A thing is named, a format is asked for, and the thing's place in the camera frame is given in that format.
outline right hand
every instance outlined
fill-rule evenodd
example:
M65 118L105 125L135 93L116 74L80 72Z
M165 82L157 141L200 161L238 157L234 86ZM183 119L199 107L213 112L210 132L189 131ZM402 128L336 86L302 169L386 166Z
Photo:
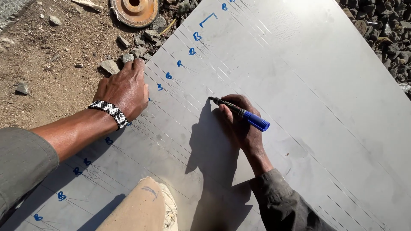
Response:
M221 99L260 116L260 112L251 105L250 101L244 95L226 95ZM243 120L238 115L233 115L226 105L220 104L219 108L225 115L226 121L233 131L233 135L244 153L247 156L263 156L264 148L262 132L251 126L246 120Z
M137 58L123 69L99 82L93 102L103 100L116 105L127 117L135 120L148 105L148 84L144 83L144 60Z

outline yellow wire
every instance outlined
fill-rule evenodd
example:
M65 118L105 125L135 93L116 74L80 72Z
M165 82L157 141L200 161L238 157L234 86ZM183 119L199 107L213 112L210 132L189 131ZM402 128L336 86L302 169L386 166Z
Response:
M177 19L177 16L173 19L173 21L171 22L171 24L165 29L163 30L163 32L160 33L160 35L164 34L164 32L166 32L168 29L170 29L170 27L174 24L175 20Z

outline left hand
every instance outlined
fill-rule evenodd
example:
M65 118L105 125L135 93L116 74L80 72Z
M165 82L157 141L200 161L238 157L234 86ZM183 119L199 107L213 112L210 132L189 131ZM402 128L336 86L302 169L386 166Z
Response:
M148 84L144 83L144 60L137 58L127 62L123 69L99 82L96 100L104 100L116 105L127 117L135 120L148 105Z

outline beige pants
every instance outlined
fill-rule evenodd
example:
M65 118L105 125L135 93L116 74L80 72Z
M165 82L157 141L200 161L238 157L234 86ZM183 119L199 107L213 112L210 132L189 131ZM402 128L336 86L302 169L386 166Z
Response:
M163 193L153 178L146 177L96 231L161 231L164 214Z

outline sleeve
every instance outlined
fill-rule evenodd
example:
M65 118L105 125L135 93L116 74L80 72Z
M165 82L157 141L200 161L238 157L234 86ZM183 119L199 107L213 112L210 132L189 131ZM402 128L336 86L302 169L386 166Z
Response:
M285 181L277 169L250 180L267 231L335 231Z
M54 148L30 131L0 129L0 218L59 164Z

